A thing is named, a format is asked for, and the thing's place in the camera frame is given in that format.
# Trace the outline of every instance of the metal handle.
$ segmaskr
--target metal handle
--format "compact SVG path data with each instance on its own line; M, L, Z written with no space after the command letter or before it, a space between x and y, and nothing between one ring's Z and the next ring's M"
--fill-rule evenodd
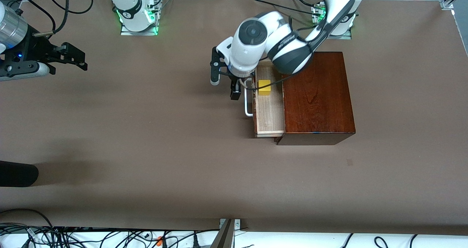
M249 78L244 81L244 84L246 86L247 86L247 81L252 81L252 78ZM247 115L248 117L254 117L254 114L249 113L249 111L247 110L247 89L244 89L244 110L245 110L245 115Z

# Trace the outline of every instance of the yellow cube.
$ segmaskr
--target yellow cube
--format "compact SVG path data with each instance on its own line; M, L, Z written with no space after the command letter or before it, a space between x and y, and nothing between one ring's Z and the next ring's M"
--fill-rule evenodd
M258 81L258 87L261 88L262 86L270 84L270 80L259 80ZM271 86L261 88L258 90L258 95L269 95L271 93Z

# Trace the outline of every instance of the wooden box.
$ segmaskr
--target wooden box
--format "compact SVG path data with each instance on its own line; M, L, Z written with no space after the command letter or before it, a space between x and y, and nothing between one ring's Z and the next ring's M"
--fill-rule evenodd
M282 76L271 62L259 63L254 81ZM356 133L341 52L316 52L298 75L253 95L257 138L278 145L335 145Z

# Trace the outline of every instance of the brown table surface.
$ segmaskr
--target brown table surface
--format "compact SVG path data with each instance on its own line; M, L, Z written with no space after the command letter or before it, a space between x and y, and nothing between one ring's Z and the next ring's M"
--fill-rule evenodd
M60 23L62 10L35 1ZM95 0L51 39L85 51L88 71L59 64L1 83L1 159L40 163L42 186L1 188L0 208L36 208L57 226L201 229L231 217L257 231L468 234L468 58L437 1L363 1L353 40L320 47L344 53L356 123L336 146L254 139L229 80L210 85L212 47L271 6L171 0L155 37L119 36L111 7ZM2 217L19 219L43 224Z

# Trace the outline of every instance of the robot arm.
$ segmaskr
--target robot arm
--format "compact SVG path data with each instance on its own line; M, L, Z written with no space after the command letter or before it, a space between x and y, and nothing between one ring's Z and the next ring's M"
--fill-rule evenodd
M0 81L55 74L49 63L70 63L87 70L85 53L68 42L52 45L11 8L0 3Z
M154 0L112 0L122 24L129 31L142 31L155 22Z
M262 54L267 54L282 74L294 74L311 59L313 52L331 34L343 34L352 25L362 0L324 0L327 12L305 39L292 31L280 13L273 11L244 20L234 37L213 49L211 83L219 83L220 69L227 67L231 78L231 99L239 99L240 81L255 70Z

